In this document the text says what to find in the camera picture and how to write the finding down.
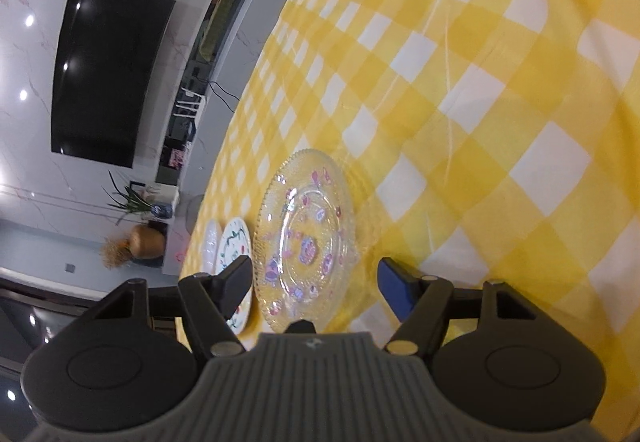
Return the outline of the yellow checkered tablecloth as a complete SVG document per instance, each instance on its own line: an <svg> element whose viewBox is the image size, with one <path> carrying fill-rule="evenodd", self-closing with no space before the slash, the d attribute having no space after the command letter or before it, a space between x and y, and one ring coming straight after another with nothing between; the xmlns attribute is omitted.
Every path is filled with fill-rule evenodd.
<svg viewBox="0 0 640 442"><path fill-rule="evenodd" d="M504 280L606 369L599 430L639 429L639 0L287 0L236 107L209 221L254 225L297 150L347 177L359 260L338 330L384 342L392 257Z"/></svg>

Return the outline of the green plant blue pot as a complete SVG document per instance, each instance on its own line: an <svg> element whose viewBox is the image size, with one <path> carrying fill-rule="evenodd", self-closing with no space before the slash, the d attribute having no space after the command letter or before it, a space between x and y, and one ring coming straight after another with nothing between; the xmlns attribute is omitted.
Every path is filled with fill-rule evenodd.
<svg viewBox="0 0 640 442"><path fill-rule="evenodd" d="M149 214L155 220L160 221L167 221L174 217L174 205L171 202L146 199L131 184L119 186L112 172L108 172L108 178L111 182L111 188L103 187L103 192L110 201L107 206L119 213L117 224L133 215Z"/></svg>

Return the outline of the grey tv cabinet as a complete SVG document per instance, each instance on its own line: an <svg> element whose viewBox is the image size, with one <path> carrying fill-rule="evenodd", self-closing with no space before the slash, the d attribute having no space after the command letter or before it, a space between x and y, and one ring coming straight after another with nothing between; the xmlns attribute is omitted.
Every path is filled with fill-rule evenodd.
<svg viewBox="0 0 640 442"><path fill-rule="evenodd" d="M212 0L182 72L156 180L194 220L224 134L286 0Z"/></svg>

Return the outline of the golden vase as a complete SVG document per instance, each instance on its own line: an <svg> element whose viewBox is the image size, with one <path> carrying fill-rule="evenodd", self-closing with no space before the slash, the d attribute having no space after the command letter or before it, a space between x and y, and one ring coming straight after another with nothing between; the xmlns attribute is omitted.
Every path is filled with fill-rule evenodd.
<svg viewBox="0 0 640 442"><path fill-rule="evenodd" d="M148 225L136 225L130 232L128 243L135 259L160 258L165 251L165 236Z"/></svg>

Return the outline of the small white patterned plate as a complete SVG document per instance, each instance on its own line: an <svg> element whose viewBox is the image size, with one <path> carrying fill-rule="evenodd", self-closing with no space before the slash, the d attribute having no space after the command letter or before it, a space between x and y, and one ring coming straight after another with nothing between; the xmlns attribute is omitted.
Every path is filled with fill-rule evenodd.
<svg viewBox="0 0 640 442"><path fill-rule="evenodd" d="M216 258L221 237L220 224L216 220L209 220L201 247L201 271L214 274Z"/></svg>

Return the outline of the clear glass floral plate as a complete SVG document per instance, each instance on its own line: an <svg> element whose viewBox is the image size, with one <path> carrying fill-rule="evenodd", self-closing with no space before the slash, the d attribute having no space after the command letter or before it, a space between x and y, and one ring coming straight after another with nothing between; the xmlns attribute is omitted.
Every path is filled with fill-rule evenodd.
<svg viewBox="0 0 640 442"><path fill-rule="evenodd" d="M254 230L253 288L271 330L280 334L301 319L326 329L358 258L342 170L323 151L296 151L273 175Z"/></svg>

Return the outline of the black television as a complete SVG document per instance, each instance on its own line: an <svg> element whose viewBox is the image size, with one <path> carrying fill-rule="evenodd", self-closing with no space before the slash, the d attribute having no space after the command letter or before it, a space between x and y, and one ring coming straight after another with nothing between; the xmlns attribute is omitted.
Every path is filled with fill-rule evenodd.
<svg viewBox="0 0 640 442"><path fill-rule="evenodd" d="M52 81L52 153L130 168L175 2L67 0Z"/></svg>

